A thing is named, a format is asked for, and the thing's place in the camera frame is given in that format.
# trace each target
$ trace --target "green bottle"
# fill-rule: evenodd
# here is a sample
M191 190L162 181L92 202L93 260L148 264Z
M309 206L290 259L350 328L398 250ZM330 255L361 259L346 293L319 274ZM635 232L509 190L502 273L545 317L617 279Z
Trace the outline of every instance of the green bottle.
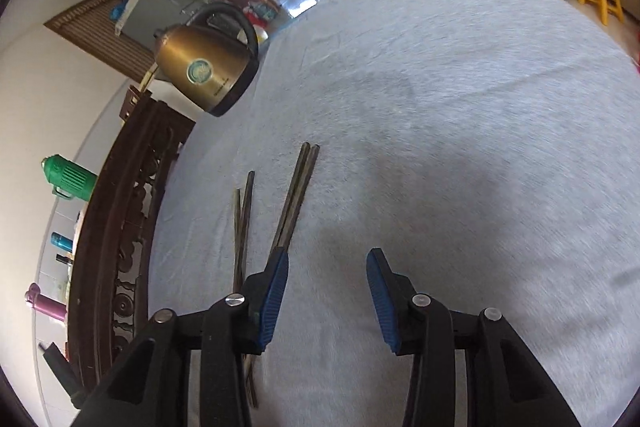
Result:
M93 172L59 154L44 158L42 170L47 182L53 185L53 194L65 200L80 198L89 201L97 178Z

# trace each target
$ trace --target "louvered panel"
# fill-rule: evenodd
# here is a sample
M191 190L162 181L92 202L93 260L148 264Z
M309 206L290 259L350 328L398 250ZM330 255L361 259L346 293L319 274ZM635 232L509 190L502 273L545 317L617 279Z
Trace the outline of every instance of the louvered panel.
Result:
M85 0L53 17L45 26L110 67L140 82L154 62L136 41L116 36L109 13L120 0Z

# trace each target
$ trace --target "pink thermos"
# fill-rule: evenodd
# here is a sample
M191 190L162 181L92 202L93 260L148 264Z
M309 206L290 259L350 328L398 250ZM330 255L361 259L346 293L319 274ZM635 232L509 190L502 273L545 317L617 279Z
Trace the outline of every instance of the pink thermos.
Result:
M62 302L54 301L40 293L40 286L31 283L29 290L24 294L24 300L37 312L44 313L61 322L65 321L66 306Z

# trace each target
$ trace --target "gold kettle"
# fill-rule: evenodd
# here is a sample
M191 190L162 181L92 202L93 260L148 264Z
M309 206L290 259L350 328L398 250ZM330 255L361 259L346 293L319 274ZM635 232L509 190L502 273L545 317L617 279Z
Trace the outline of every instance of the gold kettle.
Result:
M238 22L247 44L207 20L223 14ZM184 96L222 116L242 96L258 71L258 38L242 10L226 1L202 7L185 25L158 30L156 63Z

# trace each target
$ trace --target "metal screw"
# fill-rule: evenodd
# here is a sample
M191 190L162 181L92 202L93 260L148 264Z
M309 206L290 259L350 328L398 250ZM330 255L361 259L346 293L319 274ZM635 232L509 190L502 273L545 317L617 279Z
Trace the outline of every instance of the metal screw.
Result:
M160 324L162 324L163 322L170 321L173 317L174 317L174 312L167 309L158 310L156 313L154 313L154 320Z
M490 321L499 321L502 318L502 312L498 308L487 308L484 310L484 316Z
M231 293L225 297L227 306L239 306L244 302L244 295L240 293Z
M416 306L420 306L420 308L424 308L425 306L431 304L431 299L424 293L417 293L411 298L411 302Z

